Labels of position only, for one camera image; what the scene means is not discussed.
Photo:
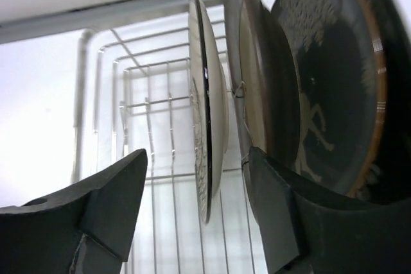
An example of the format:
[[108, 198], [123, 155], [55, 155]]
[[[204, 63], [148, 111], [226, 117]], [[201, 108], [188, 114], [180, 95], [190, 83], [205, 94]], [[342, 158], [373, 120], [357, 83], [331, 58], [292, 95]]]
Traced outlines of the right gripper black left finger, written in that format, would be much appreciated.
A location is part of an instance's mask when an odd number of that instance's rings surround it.
[[146, 150], [135, 150], [64, 189], [1, 208], [1, 273], [119, 273], [147, 167]]

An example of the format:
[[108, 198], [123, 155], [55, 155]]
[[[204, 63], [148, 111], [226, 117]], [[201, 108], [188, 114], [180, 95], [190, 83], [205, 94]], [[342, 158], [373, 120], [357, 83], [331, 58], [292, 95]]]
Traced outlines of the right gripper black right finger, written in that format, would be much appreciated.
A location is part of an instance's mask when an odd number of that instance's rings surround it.
[[269, 273], [410, 272], [410, 200], [339, 195], [255, 147], [249, 171]]

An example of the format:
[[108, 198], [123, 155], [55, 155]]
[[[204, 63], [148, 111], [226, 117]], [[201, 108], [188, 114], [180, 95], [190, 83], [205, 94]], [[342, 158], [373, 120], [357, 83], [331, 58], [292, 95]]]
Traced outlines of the dark floral rectangular plate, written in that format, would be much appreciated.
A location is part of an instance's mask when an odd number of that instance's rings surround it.
[[380, 29], [387, 107], [380, 148], [355, 198], [388, 204], [410, 197], [410, 41], [394, 0], [367, 0]]

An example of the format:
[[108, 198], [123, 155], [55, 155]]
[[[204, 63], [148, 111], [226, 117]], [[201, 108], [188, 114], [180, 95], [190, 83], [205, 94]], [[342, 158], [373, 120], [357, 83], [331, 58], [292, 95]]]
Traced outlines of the metal rimmed round plate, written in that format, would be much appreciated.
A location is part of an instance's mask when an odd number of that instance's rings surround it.
[[241, 164], [254, 210], [250, 147], [287, 168], [297, 156], [301, 108], [295, 61], [283, 28], [261, 0], [224, 0], [224, 18]]

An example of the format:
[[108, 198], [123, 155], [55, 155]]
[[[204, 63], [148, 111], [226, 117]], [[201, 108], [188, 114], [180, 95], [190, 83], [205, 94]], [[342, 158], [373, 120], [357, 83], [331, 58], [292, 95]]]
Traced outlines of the grey deer round plate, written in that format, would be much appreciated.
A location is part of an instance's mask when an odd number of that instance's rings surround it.
[[299, 82], [301, 141], [295, 171], [354, 197], [376, 158], [387, 70], [368, 0], [275, 0]]

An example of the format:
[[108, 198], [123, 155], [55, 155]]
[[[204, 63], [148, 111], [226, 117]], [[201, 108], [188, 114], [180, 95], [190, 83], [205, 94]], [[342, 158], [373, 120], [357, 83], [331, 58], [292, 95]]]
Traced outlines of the cream plate with tree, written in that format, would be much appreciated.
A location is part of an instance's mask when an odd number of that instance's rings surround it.
[[225, 74], [203, 0], [190, 0], [188, 24], [195, 180], [199, 213], [207, 224], [228, 146], [228, 101]]

